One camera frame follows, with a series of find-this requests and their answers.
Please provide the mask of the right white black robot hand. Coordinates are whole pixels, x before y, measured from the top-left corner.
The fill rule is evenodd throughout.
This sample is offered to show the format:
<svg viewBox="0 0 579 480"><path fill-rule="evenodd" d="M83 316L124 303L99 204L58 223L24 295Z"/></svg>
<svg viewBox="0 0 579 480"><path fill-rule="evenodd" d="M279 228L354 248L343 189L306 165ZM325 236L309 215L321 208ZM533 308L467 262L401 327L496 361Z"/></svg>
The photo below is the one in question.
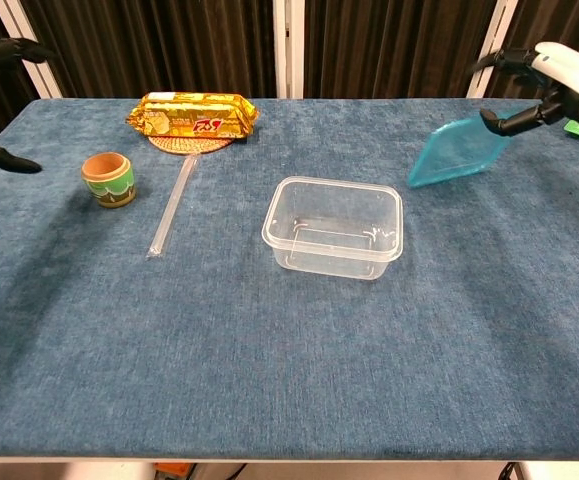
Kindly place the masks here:
<svg viewBox="0 0 579 480"><path fill-rule="evenodd" d="M500 49L478 60L471 71L488 67L500 68L521 82L537 86L542 98L540 104L508 118L482 109L480 117L490 132L511 137L563 118L579 123L578 51L557 42L540 42L531 49Z"/></svg>

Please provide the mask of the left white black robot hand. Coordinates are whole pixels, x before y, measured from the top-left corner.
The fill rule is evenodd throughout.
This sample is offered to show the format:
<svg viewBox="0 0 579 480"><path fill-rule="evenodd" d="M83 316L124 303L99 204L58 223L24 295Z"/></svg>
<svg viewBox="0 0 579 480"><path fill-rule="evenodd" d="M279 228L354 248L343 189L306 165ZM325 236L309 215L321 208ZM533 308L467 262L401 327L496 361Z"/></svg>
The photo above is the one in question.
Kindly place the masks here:
<svg viewBox="0 0 579 480"><path fill-rule="evenodd" d="M17 60L42 64L55 54L35 40L27 38L0 38L0 70ZM32 160L12 155L0 147L0 169L19 174L37 174L42 166Z"/></svg>

